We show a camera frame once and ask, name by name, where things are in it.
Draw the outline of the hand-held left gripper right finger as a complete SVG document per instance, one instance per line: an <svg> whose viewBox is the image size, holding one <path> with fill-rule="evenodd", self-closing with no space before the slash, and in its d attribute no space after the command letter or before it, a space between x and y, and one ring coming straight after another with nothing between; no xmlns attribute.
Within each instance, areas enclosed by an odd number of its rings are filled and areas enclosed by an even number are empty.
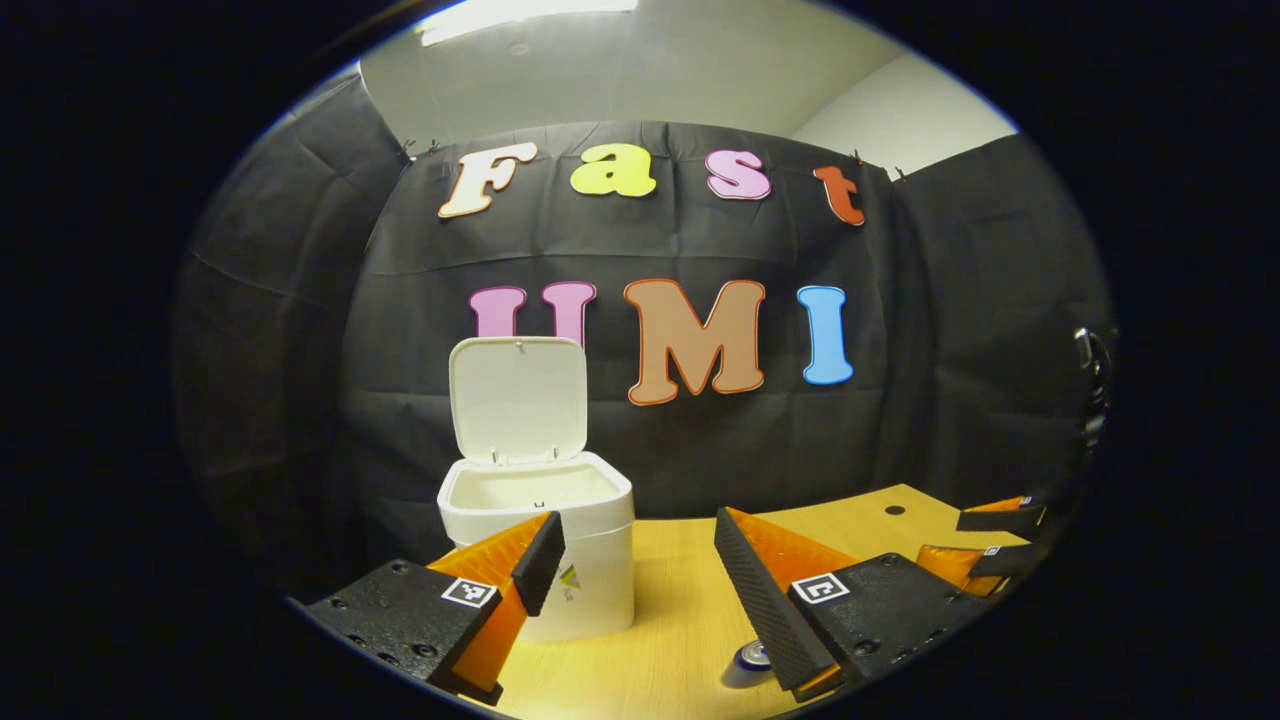
<svg viewBox="0 0 1280 720"><path fill-rule="evenodd" d="M856 560L737 509L718 510L714 547L797 702L890 674L989 606L900 553Z"/></svg>

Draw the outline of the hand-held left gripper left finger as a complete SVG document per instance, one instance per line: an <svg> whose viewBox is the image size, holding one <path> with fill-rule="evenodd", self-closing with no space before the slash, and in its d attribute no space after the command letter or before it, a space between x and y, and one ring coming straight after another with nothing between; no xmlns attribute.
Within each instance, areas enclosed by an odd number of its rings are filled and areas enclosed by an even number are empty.
<svg viewBox="0 0 1280 720"><path fill-rule="evenodd" d="M430 564L392 560L312 603L310 620L362 656L493 706L525 623L541 614L564 553L541 512Z"/></svg>

